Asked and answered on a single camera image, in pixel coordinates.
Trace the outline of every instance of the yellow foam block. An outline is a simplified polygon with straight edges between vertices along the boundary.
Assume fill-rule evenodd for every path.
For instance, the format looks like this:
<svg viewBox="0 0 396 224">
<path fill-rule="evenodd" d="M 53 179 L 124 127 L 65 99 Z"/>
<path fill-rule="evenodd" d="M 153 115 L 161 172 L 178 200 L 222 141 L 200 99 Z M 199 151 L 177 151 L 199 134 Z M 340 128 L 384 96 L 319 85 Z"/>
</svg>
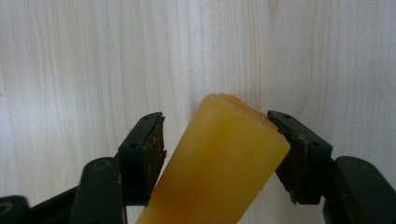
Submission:
<svg viewBox="0 0 396 224">
<path fill-rule="evenodd" d="M 236 223 L 289 149 L 263 113 L 209 94 L 137 223 Z"/>
</svg>

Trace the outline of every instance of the wood grain wall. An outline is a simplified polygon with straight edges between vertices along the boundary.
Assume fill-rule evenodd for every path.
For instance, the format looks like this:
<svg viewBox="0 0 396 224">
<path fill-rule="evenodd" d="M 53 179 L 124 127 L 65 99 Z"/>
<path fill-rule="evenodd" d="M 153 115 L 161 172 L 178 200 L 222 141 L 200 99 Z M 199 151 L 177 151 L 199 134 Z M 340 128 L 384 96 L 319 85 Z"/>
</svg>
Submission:
<svg viewBox="0 0 396 224">
<path fill-rule="evenodd" d="M 155 111 L 171 155 L 222 91 L 293 115 L 396 188 L 395 36 L 393 0 L 0 0 L 0 196 L 74 187 Z M 274 175 L 240 223 L 323 217 Z"/>
</svg>

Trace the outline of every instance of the orange translucent object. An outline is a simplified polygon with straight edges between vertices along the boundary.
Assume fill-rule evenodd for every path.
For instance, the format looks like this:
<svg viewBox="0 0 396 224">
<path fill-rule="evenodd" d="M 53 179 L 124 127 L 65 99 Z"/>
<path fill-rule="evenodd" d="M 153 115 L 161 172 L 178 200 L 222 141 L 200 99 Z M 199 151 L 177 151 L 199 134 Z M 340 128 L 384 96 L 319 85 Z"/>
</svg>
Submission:
<svg viewBox="0 0 396 224">
<path fill-rule="evenodd" d="M 209 94 L 137 223 L 236 223 L 289 149 L 263 113 Z"/>
</svg>

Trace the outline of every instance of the yellow object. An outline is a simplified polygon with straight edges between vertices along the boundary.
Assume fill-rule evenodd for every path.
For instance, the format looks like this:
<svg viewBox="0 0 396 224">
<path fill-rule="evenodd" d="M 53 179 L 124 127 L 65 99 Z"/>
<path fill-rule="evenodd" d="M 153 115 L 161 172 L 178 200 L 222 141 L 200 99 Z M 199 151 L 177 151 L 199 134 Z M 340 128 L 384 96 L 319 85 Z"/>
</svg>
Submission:
<svg viewBox="0 0 396 224">
<path fill-rule="evenodd" d="M 289 149 L 263 113 L 209 94 L 137 223 L 236 223 Z"/>
</svg>

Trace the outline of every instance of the white background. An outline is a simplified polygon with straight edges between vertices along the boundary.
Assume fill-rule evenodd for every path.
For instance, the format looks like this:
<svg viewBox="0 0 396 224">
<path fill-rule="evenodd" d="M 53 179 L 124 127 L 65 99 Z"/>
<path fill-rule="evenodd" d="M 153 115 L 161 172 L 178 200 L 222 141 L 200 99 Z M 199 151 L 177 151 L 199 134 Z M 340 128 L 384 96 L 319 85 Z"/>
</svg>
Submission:
<svg viewBox="0 0 396 224">
<path fill-rule="evenodd" d="M 395 188 L 395 24 L 393 0 L 0 0 L 0 196 L 74 187 L 151 112 L 170 156 L 222 91 L 293 115 Z M 322 222 L 275 175 L 240 221 Z"/>
</svg>

